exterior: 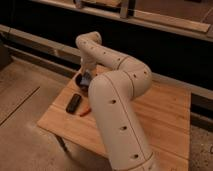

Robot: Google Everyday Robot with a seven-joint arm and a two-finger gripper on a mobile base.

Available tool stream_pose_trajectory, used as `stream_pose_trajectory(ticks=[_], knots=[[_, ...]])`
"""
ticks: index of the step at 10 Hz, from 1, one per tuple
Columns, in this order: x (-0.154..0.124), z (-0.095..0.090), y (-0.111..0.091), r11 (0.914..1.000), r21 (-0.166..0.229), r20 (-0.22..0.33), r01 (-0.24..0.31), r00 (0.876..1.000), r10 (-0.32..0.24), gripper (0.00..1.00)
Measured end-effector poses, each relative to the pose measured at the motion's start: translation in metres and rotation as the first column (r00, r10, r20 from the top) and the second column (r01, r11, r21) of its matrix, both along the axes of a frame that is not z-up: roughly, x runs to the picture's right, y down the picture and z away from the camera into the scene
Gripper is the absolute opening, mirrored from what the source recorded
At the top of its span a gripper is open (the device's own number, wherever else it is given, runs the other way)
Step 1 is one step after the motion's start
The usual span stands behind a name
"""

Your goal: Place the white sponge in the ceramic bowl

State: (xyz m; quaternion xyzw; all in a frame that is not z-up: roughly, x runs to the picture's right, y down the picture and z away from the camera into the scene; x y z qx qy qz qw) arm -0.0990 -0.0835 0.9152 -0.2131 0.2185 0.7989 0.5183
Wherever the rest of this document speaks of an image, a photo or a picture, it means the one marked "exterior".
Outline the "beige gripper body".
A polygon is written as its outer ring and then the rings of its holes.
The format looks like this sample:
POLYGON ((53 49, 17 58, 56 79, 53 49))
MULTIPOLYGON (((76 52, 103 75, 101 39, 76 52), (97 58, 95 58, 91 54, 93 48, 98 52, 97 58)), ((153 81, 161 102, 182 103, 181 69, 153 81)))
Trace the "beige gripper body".
POLYGON ((81 84, 89 84, 94 77, 95 61, 89 58, 81 59, 81 84))

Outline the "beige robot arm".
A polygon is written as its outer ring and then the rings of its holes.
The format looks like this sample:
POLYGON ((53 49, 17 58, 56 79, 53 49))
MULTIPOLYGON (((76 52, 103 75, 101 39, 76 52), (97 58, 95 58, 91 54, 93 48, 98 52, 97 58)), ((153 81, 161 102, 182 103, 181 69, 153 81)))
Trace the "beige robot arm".
POLYGON ((131 101, 143 95, 152 83, 152 72, 142 61, 102 45, 97 32, 76 38, 81 52, 81 71, 96 66, 109 70, 94 74, 88 99, 111 167, 115 171, 160 171, 153 150, 131 101))

